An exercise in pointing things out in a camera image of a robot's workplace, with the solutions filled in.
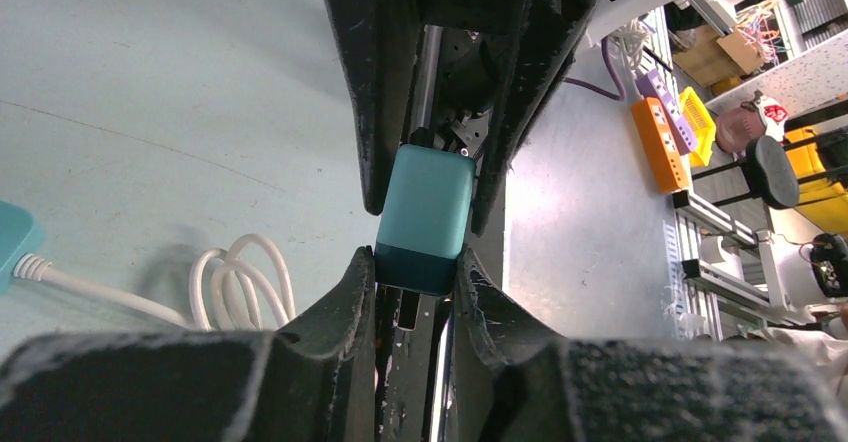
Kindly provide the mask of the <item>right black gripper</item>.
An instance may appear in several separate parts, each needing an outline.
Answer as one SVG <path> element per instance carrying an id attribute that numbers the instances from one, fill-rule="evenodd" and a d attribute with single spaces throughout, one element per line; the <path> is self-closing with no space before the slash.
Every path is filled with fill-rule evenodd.
<path id="1" fill-rule="evenodd" d="M 384 210 L 410 115 L 401 160 L 482 159 L 470 222 L 482 235 L 597 1 L 324 0 L 353 108 L 365 210 Z"/>

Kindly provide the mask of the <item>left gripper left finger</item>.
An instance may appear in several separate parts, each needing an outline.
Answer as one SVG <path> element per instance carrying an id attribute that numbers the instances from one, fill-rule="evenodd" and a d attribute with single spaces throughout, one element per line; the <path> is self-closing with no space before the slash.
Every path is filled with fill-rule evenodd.
<path id="1" fill-rule="evenodd" d="M 66 333 L 1 367 L 5 441 L 371 441 L 375 267 L 275 331 Z"/>

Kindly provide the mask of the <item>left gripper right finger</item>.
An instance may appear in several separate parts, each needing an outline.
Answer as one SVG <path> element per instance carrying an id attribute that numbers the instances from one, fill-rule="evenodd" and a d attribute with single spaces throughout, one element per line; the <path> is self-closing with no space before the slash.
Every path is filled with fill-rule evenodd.
<path id="1" fill-rule="evenodd" d="M 465 249 L 455 279 L 462 441 L 843 441 L 847 416 L 800 355 L 766 342 L 566 338 Z"/>

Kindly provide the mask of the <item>teal plug adapter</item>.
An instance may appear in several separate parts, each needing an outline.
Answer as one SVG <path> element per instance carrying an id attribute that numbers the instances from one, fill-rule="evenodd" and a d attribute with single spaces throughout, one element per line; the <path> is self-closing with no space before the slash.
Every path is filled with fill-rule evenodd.
<path id="1" fill-rule="evenodd" d="M 391 172 L 374 258 L 378 283 L 429 296 L 452 293 L 476 173 L 461 154 L 401 146 Z"/>

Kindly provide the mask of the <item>teal power strip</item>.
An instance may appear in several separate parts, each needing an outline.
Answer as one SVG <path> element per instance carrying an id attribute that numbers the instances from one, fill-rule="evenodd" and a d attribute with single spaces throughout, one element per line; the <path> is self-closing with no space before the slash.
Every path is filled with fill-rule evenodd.
<path id="1" fill-rule="evenodd" d="M 28 210 L 9 202 L 1 202 L 1 294 L 12 284 L 13 272 L 22 257 L 36 252 L 45 234 Z"/>

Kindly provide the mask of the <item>purple power strip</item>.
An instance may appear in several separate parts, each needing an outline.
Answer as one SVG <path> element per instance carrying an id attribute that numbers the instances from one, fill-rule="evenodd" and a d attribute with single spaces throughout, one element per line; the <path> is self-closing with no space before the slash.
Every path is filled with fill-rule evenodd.
<path id="1" fill-rule="evenodd" d="M 677 94 L 665 83 L 658 70 L 639 71 L 635 84 L 643 97 L 653 97 L 660 102 L 678 152 L 681 155 L 692 153 L 697 148 L 694 131 L 683 114 Z"/>

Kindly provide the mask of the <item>orange power strip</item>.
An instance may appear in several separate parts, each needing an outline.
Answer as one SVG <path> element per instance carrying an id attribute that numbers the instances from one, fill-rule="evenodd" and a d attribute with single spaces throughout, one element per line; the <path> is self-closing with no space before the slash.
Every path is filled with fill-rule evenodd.
<path id="1" fill-rule="evenodd" d="M 687 189 L 690 178 L 662 103 L 653 97 L 642 98 L 630 110 L 659 192 L 672 194 Z"/>

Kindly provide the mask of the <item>yellow plastic basket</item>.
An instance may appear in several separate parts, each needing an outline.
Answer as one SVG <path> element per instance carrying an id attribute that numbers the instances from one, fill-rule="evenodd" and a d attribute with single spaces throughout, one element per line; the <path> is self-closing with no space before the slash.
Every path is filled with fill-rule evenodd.
<path id="1" fill-rule="evenodd" d="M 679 95 L 679 102 L 695 139 L 696 148 L 689 154 L 692 167 L 707 167 L 713 155 L 716 140 L 716 124 L 708 109 L 692 87 L 686 87 Z"/>

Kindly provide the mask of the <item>black round stool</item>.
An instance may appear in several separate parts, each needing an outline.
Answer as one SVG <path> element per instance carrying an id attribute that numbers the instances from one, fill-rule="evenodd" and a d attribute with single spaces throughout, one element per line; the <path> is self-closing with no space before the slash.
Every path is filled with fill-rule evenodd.
<path id="1" fill-rule="evenodd" d="M 748 192 L 712 202 L 716 207 L 732 205 L 745 200 L 761 199 L 772 209 L 786 210 L 800 203 L 800 185 L 822 179 L 839 182 L 847 176 L 847 165 L 841 165 L 814 175 L 798 178 L 789 161 L 787 151 L 812 145 L 819 136 L 783 146 L 776 140 L 762 136 L 749 142 L 743 157 L 731 163 L 701 170 L 691 176 L 693 181 L 707 178 L 728 170 L 739 168 L 744 176 Z"/>

